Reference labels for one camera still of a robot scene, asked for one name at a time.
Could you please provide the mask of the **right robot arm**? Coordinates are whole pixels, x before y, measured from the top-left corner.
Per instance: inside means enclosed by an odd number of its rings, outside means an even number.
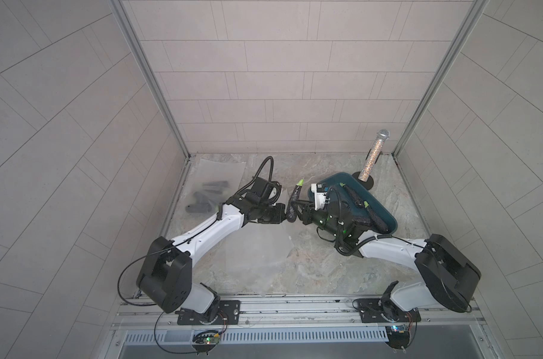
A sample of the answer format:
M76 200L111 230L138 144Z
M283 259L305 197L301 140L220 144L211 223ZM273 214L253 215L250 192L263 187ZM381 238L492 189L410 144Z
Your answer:
M352 187L340 189L348 194L354 215L340 197L338 189L324 183L312 186L313 200L301 200L297 185L289 197L286 218L315 224L330 234L328 242L344 257L376 258L418 271L413 281L391 282L379 301L364 305L388 322L398 322L420 307L439 304L456 313L469 313L481 273L470 260L441 235L428 239L403 239L391 234L388 224Z

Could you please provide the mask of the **clear zip-top bag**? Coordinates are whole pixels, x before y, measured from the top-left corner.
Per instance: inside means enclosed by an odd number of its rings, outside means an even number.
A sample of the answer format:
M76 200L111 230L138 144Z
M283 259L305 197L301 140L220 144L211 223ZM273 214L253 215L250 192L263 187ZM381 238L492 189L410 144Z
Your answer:
M246 224L224 240L225 273L234 293L263 295L294 248L285 224Z
M198 167L186 181L179 213L193 222L208 219L240 188L244 171L244 162L199 159Z

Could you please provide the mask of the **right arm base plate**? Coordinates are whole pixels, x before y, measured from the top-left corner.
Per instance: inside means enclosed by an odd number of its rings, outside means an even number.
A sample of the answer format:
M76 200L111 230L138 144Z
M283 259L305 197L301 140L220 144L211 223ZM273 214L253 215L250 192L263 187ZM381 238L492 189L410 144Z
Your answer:
M409 312L402 311L391 300L355 299L352 306L360 314L362 323L414 324L421 321L421 315L417 309Z

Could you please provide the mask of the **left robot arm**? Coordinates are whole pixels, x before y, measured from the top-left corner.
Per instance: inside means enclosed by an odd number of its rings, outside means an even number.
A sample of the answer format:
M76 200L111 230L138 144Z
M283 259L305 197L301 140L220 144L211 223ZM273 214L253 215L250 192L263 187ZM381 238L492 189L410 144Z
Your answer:
M167 314L182 309L212 321L220 297L208 286L192 283L195 264L246 224L281 224L286 206L278 203L280 194L279 182L255 177L196 228L174 239L155 239L142 259L137 287Z

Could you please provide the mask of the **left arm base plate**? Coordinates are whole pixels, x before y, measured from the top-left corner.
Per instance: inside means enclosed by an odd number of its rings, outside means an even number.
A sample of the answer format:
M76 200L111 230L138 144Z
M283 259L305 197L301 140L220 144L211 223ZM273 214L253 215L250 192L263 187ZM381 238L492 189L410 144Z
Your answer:
M237 325L241 302L237 300L219 300L204 313L182 309L178 315L178 325Z

